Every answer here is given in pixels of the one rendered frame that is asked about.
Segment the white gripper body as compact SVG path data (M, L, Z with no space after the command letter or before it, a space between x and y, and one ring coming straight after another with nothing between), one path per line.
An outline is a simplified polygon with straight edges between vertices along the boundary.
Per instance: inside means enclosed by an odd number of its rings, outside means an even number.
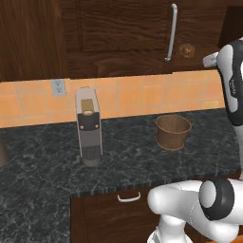
M212 53L202 59L202 63L204 67L213 67L216 66L216 58L218 53Z

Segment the brown basket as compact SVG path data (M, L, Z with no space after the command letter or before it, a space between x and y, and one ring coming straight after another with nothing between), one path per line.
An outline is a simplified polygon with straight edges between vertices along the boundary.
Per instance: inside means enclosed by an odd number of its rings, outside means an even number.
M195 121L180 115L166 114L155 118L154 124L158 129L157 145L165 150L177 151L184 147Z

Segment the grey coffee machine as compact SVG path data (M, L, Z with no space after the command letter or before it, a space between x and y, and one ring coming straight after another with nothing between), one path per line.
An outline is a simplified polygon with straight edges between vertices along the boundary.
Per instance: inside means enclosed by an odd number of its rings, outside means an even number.
M101 113L96 90L78 88L75 98L81 158L84 165L95 167L101 163L103 155Z

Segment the dark wood drawer front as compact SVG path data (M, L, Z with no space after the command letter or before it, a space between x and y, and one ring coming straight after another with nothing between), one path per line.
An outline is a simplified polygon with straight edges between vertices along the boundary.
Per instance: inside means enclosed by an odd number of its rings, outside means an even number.
M140 200L120 203L121 198ZM147 205L149 188L73 197L70 205L71 243L146 243L159 223Z

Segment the grey wall outlet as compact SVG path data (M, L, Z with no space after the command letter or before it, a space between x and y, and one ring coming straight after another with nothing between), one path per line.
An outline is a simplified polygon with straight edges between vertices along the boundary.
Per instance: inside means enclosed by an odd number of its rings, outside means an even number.
M54 97L64 97L65 92L65 80L64 79L54 79L50 81L51 90Z

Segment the dark wood plain cabinet door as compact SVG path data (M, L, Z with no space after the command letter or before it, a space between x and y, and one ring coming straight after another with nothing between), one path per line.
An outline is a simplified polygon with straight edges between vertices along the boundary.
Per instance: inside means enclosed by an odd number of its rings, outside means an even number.
M0 0L0 82L67 74L60 0Z

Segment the brown round object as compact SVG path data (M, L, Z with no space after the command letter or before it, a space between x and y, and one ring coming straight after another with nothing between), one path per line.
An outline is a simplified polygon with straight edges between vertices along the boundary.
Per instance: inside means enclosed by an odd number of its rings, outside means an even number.
M182 44L179 46L179 53L184 58L193 58L195 55L195 47L191 44Z

